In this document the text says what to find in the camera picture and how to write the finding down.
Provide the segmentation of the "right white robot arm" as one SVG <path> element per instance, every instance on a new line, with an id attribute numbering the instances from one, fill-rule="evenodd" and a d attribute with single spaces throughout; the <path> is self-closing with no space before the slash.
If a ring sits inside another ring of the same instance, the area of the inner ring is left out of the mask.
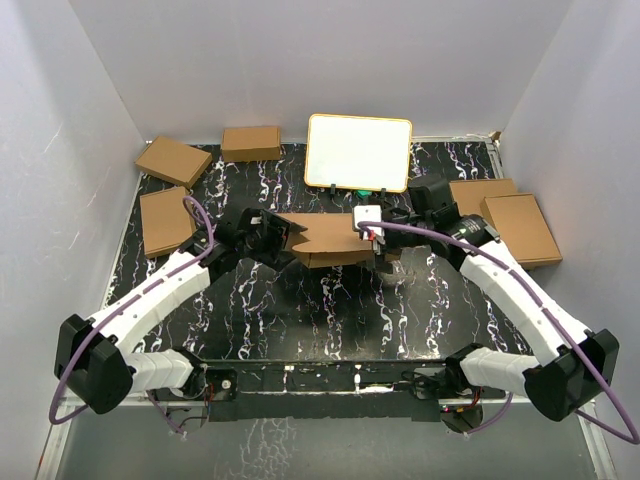
<path id="1" fill-rule="evenodd" d="M 529 355 L 478 344 L 446 360 L 459 391 L 491 387 L 527 397 L 546 418 L 560 421 L 611 383 L 619 342 L 594 332 L 563 310 L 515 260 L 495 228 L 478 214 L 463 214 L 449 183 L 425 175 L 408 184 L 411 208 L 367 207 L 353 227 L 383 254 L 427 245 L 478 286 L 525 338 Z"/>

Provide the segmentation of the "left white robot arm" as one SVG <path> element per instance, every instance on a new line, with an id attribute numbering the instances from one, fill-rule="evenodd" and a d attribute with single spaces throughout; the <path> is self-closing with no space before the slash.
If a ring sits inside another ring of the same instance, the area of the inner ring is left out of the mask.
<path id="1" fill-rule="evenodd" d="M 195 201 L 187 208 L 199 228 L 164 265 L 120 300 L 84 319 L 72 315 L 60 327 L 54 374 L 97 414 L 128 395 L 170 389 L 199 395 L 205 365 L 185 350 L 138 353 L 136 346 L 174 310 L 251 259 L 280 271 L 305 227 L 283 215 L 246 208 L 232 221 L 212 224 Z"/>

